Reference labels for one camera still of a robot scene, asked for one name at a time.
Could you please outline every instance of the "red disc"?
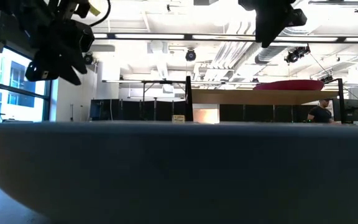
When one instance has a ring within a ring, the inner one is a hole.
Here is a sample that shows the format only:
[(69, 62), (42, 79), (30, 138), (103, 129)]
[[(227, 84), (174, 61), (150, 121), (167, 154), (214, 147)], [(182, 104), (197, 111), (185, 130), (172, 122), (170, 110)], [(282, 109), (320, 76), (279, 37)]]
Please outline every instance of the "red disc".
[(254, 90), (322, 90), (324, 83), (317, 80), (285, 80), (264, 83), (254, 87)]

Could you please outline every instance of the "small sign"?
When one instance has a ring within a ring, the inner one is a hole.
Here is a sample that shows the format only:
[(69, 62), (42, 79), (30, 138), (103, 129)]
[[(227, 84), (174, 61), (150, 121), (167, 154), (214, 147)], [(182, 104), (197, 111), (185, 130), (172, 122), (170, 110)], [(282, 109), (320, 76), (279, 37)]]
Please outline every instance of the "small sign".
[(186, 121), (185, 115), (173, 115), (172, 123), (184, 123)]

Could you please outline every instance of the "person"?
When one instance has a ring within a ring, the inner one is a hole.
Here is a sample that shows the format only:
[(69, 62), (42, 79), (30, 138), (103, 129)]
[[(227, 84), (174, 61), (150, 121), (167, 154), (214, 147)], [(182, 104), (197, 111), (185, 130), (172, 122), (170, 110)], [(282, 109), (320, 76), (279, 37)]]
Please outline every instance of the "person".
[(330, 99), (320, 100), (319, 102), (319, 106), (310, 110), (308, 120), (314, 123), (333, 123), (333, 115), (327, 110)]

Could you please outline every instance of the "window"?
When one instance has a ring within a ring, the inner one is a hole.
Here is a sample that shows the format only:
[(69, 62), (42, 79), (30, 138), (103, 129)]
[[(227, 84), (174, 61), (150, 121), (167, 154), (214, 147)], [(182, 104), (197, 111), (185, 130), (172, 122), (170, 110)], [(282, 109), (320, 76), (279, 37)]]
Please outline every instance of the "window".
[(44, 99), (0, 89), (0, 113), (3, 119), (42, 121)]
[(0, 84), (44, 95), (45, 81), (29, 82), (25, 71), (31, 60), (4, 49), (0, 54)]

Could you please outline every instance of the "wooden shelf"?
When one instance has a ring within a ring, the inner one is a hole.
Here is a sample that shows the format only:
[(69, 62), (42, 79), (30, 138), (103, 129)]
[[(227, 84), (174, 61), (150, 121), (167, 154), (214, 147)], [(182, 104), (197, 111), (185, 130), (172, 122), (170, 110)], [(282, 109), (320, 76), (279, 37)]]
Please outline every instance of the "wooden shelf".
[(337, 91), (309, 90), (192, 90), (193, 103), (230, 105), (302, 105), (336, 98)]

